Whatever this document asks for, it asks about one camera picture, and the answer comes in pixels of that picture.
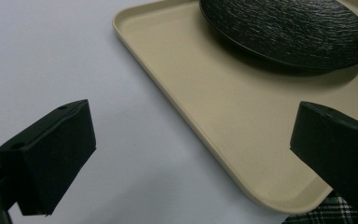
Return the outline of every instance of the plaid fabric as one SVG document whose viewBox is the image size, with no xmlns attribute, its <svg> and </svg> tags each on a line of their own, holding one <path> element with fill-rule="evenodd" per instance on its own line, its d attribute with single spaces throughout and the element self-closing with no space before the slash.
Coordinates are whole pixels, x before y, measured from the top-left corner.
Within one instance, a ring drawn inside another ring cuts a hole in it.
<svg viewBox="0 0 358 224">
<path fill-rule="evenodd" d="M 314 210 L 288 217 L 283 224 L 357 224 L 358 212 L 334 191 Z"/>
</svg>

